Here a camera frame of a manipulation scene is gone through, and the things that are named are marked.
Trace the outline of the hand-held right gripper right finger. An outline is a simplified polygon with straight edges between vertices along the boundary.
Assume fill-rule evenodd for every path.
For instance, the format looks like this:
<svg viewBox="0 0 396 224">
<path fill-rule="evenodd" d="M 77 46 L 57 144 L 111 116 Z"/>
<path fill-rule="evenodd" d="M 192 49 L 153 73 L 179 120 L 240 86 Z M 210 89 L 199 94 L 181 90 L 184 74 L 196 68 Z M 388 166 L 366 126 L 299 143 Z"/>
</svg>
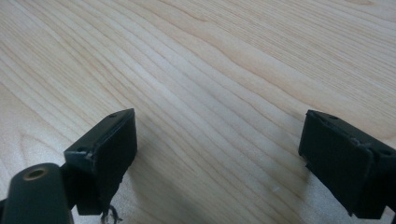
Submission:
<svg viewBox="0 0 396 224">
<path fill-rule="evenodd" d="M 336 116 L 309 110 L 298 153 L 350 215 L 380 219 L 388 207 L 396 218 L 396 149 Z"/>
</svg>

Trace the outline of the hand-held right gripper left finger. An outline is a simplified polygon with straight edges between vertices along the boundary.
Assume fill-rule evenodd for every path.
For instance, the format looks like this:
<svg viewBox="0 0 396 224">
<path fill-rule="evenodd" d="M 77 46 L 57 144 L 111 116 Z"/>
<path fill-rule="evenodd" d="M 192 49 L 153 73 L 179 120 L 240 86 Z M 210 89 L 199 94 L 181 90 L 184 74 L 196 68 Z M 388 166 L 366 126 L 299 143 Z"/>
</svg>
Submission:
<svg viewBox="0 0 396 224">
<path fill-rule="evenodd" d="M 106 215 L 136 152 L 132 108 L 102 119 L 64 152 L 68 205 L 83 216 Z"/>
</svg>

